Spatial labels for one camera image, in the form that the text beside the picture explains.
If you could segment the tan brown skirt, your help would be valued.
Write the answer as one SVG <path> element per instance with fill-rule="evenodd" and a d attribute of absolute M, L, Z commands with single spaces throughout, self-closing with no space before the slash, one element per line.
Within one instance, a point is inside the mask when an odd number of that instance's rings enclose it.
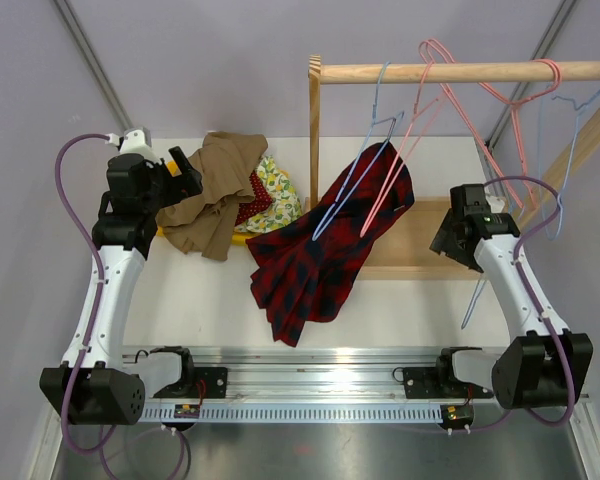
<path fill-rule="evenodd" d="M 255 199 L 250 175 L 267 148 L 262 134 L 207 134 L 188 158 L 201 173 L 203 191 L 158 213 L 164 237 L 183 253 L 199 252 L 204 258 L 225 261 L 239 206 Z"/>

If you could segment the red white polka-dot skirt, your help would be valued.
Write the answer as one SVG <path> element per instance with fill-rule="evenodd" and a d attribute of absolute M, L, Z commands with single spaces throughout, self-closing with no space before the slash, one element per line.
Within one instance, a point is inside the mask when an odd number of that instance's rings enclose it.
<path fill-rule="evenodd" d="M 249 176 L 250 184 L 254 193 L 254 199 L 248 203 L 239 205 L 238 215 L 235 225 L 241 225 L 248 219 L 266 211 L 272 204 L 273 199 L 267 192 L 265 185 L 258 176 L 256 171 L 253 171 Z"/>

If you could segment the lemon print skirt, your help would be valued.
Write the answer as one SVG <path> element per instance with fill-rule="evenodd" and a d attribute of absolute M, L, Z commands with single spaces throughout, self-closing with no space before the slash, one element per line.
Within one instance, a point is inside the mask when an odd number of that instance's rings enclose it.
<path fill-rule="evenodd" d="M 273 156 L 263 155 L 256 169 L 273 202 L 264 212 L 234 227 L 235 232 L 266 234 L 286 227 L 303 215 L 297 191 L 289 176 L 281 170 Z"/>

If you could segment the red black plaid skirt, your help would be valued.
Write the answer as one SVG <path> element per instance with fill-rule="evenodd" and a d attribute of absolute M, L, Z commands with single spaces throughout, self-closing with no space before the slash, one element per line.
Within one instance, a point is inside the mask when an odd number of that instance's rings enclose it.
<path fill-rule="evenodd" d="M 363 238 L 359 232 L 396 149 L 378 142 L 349 164 L 315 208 L 293 223 L 246 241 L 257 264 L 251 293 L 272 338 L 295 347 L 307 322 L 333 321 L 374 243 L 415 203 L 404 168 Z"/>

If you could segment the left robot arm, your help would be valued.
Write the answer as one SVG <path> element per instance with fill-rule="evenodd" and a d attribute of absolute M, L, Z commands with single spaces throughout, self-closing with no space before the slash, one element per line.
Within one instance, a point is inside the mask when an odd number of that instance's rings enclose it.
<path fill-rule="evenodd" d="M 61 363 L 43 369 L 39 386 L 64 425 L 133 425 L 146 400 L 170 392 L 185 397 L 197 383 L 188 349 L 157 347 L 132 366 L 122 343 L 137 280 L 158 227 L 157 213 L 201 194 L 202 176 L 180 147 L 163 160 L 121 153 L 108 162 L 108 189 L 88 234 L 93 265 L 83 311 Z"/>

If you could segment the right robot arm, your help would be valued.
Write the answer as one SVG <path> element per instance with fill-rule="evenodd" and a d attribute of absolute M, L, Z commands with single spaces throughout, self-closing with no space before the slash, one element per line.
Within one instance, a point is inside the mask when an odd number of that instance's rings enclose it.
<path fill-rule="evenodd" d="M 510 345 L 500 354 L 449 347 L 432 367 L 402 370 L 409 399 L 496 399 L 505 410 L 575 407 L 593 356 L 552 307 L 524 252 L 527 236 L 508 213 L 495 213 L 482 184 L 450 191 L 451 207 L 433 252 L 486 276 L 504 315 Z"/>

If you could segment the yellow plastic tray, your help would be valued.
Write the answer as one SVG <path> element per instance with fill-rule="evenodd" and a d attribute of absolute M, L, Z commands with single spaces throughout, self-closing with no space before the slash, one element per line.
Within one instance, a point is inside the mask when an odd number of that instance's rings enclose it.
<path fill-rule="evenodd" d="M 189 162 L 202 175 L 203 192 L 160 210 L 156 220 L 165 238 L 181 252 L 199 251 L 224 261 L 239 205 L 254 199 L 249 176 L 258 160 L 195 153 Z"/>

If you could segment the wooden rack rod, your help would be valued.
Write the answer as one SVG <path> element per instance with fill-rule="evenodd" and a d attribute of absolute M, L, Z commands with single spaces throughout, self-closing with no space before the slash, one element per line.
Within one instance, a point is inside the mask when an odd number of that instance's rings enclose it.
<path fill-rule="evenodd" d="M 600 81 L 600 61 L 569 61 L 555 64 L 561 80 Z M 521 83 L 549 82 L 554 78 L 549 61 L 509 63 L 436 63 L 324 65 L 319 78 L 324 85 L 427 83 Z"/>

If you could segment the wooden rack left post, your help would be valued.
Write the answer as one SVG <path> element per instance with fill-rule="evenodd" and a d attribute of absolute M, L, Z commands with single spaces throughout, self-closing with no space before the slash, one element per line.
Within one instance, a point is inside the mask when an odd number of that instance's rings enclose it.
<path fill-rule="evenodd" d="M 309 155 L 310 192 L 309 206 L 314 208 L 319 202 L 319 156 L 320 156 L 320 114 L 321 114 L 322 58 L 309 57 Z"/>

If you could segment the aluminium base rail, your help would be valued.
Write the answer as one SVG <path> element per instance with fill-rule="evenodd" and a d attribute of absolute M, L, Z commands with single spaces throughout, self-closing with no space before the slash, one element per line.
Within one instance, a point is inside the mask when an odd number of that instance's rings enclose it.
<path fill-rule="evenodd" d="M 453 370 L 430 348 L 308 350 L 125 348 L 117 360 L 70 360 L 40 387 L 72 425 L 195 423 L 434 424 L 471 430 L 483 405 L 503 409 L 497 353 L 470 352 Z"/>

